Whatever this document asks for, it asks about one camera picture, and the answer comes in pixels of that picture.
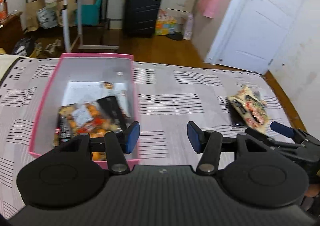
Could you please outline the clear bag of orange nuts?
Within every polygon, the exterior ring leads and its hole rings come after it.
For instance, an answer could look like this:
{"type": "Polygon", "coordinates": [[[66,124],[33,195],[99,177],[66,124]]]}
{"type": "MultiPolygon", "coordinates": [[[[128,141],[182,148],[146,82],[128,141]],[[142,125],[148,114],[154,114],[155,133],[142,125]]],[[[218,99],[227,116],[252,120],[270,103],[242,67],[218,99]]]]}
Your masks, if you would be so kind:
{"type": "Polygon", "coordinates": [[[111,131],[122,131],[119,121],[112,118],[97,102],[71,104],[63,114],[68,120],[72,136],[88,133],[91,138],[103,137],[111,131]]]}

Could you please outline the black hard suitcase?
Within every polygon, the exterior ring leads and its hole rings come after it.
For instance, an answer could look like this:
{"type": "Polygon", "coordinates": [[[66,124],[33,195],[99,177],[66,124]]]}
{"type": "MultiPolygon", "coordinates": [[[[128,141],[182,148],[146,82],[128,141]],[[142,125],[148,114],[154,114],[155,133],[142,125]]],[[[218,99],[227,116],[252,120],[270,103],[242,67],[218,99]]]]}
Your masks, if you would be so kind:
{"type": "Polygon", "coordinates": [[[160,6],[161,0],[125,0],[123,35],[151,38],[155,34],[160,6]]]}

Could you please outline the beige sandals on floor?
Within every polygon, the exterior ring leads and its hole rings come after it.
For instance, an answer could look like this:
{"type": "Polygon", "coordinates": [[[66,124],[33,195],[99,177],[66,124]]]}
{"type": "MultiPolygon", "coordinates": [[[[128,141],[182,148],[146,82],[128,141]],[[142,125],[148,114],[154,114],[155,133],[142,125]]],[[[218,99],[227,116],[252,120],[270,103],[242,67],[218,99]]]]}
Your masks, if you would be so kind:
{"type": "Polygon", "coordinates": [[[56,50],[61,47],[61,40],[55,40],[55,42],[48,44],[45,49],[42,48],[41,42],[35,42],[34,50],[31,53],[31,58],[37,58],[40,54],[46,54],[48,56],[56,55],[56,50]]]}

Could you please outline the pink paper bag hanging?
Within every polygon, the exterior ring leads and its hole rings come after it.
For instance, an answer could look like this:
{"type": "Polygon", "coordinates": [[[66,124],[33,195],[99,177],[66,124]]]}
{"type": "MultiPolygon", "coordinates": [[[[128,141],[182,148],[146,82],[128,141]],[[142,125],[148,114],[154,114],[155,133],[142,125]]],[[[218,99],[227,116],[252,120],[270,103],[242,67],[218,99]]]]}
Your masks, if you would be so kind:
{"type": "Polygon", "coordinates": [[[198,11],[206,18],[214,18],[219,8],[219,0],[199,0],[198,11]]]}

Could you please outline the black snack packet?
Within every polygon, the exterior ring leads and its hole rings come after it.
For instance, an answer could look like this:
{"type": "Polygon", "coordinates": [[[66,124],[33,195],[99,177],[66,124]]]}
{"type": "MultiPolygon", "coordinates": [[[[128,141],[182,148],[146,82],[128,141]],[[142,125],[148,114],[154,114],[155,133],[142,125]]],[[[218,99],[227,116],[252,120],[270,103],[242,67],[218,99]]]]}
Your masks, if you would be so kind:
{"type": "Polygon", "coordinates": [[[97,100],[97,105],[106,117],[102,128],[107,131],[125,131],[129,117],[120,107],[116,96],[107,96],[97,100]]]}

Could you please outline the black bag on floor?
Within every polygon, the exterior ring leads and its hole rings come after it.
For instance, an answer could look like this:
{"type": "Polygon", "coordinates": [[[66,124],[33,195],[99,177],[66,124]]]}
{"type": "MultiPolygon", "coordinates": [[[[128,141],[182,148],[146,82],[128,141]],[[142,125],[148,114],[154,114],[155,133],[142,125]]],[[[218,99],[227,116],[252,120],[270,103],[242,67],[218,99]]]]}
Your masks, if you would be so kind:
{"type": "Polygon", "coordinates": [[[33,38],[23,38],[19,40],[13,51],[13,55],[29,57],[35,49],[35,40],[33,38]]]}

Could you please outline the white drawstring plastic bag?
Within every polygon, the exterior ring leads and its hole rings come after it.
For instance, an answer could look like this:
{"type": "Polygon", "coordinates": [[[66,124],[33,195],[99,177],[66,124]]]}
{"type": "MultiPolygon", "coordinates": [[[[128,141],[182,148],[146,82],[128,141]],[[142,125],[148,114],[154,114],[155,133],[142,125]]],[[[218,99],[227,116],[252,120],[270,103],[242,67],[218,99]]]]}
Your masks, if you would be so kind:
{"type": "Polygon", "coordinates": [[[53,9],[42,8],[37,12],[37,20],[40,27],[50,29],[57,26],[56,14],[53,9]]]}

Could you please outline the white chocolate snack bar wrapper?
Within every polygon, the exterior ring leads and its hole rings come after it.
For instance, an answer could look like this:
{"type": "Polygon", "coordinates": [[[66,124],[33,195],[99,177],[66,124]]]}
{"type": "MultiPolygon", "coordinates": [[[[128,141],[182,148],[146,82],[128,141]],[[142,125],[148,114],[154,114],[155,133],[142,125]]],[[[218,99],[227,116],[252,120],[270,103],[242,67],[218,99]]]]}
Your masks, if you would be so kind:
{"type": "Polygon", "coordinates": [[[101,98],[115,96],[116,91],[114,89],[114,84],[109,82],[100,82],[101,98]]]}

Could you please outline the brown paper bag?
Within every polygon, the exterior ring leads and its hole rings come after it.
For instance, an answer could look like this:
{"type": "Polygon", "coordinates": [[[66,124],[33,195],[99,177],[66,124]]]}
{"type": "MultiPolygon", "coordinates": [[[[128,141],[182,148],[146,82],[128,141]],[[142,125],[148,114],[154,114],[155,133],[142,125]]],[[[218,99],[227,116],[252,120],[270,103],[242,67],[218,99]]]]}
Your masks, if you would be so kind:
{"type": "Polygon", "coordinates": [[[44,7],[43,0],[36,0],[26,4],[27,31],[36,31],[39,28],[37,13],[44,7]]]}

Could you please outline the teal tote bag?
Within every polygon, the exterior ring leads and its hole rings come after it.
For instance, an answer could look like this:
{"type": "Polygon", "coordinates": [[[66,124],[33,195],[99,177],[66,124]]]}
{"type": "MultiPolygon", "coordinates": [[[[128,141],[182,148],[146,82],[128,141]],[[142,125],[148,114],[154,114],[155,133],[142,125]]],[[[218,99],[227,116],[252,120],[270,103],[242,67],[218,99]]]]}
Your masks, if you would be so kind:
{"type": "Polygon", "coordinates": [[[81,5],[81,24],[82,25],[98,25],[100,18],[100,7],[102,0],[96,0],[94,4],[81,5]]]}

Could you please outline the large beige snack bag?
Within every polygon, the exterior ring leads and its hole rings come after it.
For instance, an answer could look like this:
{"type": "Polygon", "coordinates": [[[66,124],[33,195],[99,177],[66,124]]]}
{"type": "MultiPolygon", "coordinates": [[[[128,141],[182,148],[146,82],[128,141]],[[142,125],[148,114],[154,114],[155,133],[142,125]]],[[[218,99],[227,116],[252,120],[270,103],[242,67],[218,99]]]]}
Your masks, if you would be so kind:
{"type": "Polygon", "coordinates": [[[244,85],[235,95],[228,96],[227,100],[248,127],[263,134],[266,132],[269,119],[266,102],[260,98],[259,91],[252,91],[244,85]]]}

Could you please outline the white patterned floor bag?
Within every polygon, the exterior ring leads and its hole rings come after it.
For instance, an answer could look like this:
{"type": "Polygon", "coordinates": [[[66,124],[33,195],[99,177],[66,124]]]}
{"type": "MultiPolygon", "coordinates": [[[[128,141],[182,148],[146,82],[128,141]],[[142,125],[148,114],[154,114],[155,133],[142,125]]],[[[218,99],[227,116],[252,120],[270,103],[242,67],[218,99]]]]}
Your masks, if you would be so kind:
{"type": "Polygon", "coordinates": [[[183,39],[191,40],[192,31],[193,31],[193,22],[194,22],[193,14],[188,13],[183,15],[182,20],[183,20],[183,27],[182,27],[183,39]]]}

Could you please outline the dark wooden nightstand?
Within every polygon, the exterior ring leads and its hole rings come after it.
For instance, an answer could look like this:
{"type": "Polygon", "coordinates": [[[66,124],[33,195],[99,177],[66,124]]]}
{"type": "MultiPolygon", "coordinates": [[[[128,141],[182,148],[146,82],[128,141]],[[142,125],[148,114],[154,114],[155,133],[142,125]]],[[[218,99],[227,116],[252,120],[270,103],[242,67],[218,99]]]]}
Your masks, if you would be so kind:
{"type": "Polygon", "coordinates": [[[10,14],[5,20],[1,21],[0,47],[7,53],[12,54],[15,45],[24,37],[21,25],[22,12],[10,14]]]}

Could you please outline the printed paper sheet in box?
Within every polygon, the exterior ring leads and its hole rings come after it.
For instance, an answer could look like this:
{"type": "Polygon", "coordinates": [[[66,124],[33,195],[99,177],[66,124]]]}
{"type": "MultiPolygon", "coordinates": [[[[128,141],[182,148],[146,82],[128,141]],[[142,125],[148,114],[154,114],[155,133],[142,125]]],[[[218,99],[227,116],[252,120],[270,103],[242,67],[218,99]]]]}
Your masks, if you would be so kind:
{"type": "MultiPolygon", "coordinates": [[[[113,83],[114,89],[125,89],[125,83],[113,83]]],[[[86,103],[97,101],[101,97],[100,82],[76,82],[70,81],[67,84],[62,100],[62,106],[74,103],[86,103]]]]}

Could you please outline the colourful yellow gift box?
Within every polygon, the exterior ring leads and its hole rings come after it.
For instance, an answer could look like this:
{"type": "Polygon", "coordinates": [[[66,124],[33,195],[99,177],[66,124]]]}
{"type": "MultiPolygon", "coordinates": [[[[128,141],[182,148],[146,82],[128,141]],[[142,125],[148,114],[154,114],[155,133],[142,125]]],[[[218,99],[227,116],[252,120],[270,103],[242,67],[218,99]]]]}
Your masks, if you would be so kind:
{"type": "Polygon", "coordinates": [[[155,26],[155,36],[170,35],[175,32],[176,19],[162,9],[158,12],[155,26]]]}

